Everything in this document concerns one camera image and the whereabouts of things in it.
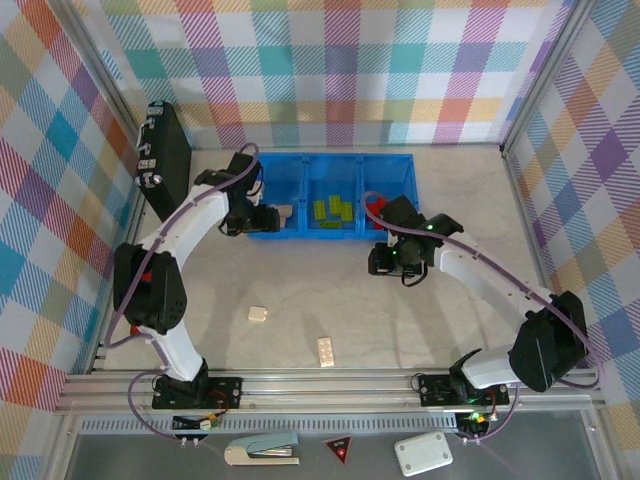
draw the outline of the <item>white lego brick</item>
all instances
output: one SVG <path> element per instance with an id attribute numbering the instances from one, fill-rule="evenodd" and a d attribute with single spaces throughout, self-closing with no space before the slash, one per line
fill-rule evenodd
<path id="1" fill-rule="evenodd" d="M 318 339 L 318 356 L 320 357 L 321 367 L 333 367 L 333 347 L 331 346 L 331 338 L 323 337 Z"/>
<path id="2" fill-rule="evenodd" d="M 267 319 L 267 309 L 264 307 L 251 307 L 249 309 L 249 320 L 252 322 L 264 322 Z"/>

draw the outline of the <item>red triangle sign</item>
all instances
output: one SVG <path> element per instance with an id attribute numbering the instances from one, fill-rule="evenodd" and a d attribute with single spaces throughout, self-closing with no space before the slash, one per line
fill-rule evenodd
<path id="1" fill-rule="evenodd" d="M 351 437 L 336 438 L 335 440 L 327 440 L 324 442 L 327 447 L 338 457 L 344 465 L 347 464 L 349 456 L 349 447 L 351 446 Z"/>

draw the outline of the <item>blue tray compartment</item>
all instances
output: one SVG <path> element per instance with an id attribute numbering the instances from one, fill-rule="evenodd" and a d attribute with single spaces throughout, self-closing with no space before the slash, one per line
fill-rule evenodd
<path id="1" fill-rule="evenodd" d="M 406 195 L 419 209 L 413 157 L 407 154 L 262 153 L 265 190 L 262 204 L 292 205 L 293 215 L 278 233 L 252 233 L 265 239 L 318 238 L 367 239 L 384 241 L 387 234 L 375 230 L 366 219 L 362 194 L 373 190 L 388 199 Z M 354 221 L 342 222 L 341 229 L 320 228 L 314 218 L 313 202 L 322 200 L 326 221 L 331 215 L 329 196 L 340 195 L 351 202 Z"/>

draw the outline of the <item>black control box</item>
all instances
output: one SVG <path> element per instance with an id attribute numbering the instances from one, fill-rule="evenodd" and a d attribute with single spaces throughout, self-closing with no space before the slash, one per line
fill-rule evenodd
<path id="1" fill-rule="evenodd" d="M 164 222 L 187 198 L 191 167 L 191 146 L 169 102 L 149 104 L 139 148 L 135 182 Z"/>

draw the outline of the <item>checkered fabric backdrop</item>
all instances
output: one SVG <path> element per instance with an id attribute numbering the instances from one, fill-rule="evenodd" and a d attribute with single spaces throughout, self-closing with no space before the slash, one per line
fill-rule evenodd
<path id="1" fill-rule="evenodd" d="M 74 0 L 196 148 L 498 141 L 575 0 Z"/>
<path id="2" fill-rule="evenodd" d="M 106 300 L 136 156 L 45 0 L 0 4 L 0 479 L 31 480 Z"/>
<path id="3" fill-rule="evenodd" d="M 556 291 L 579 292 L 640 478 L 640 0 L 601 0 L 510 163 Z"/>

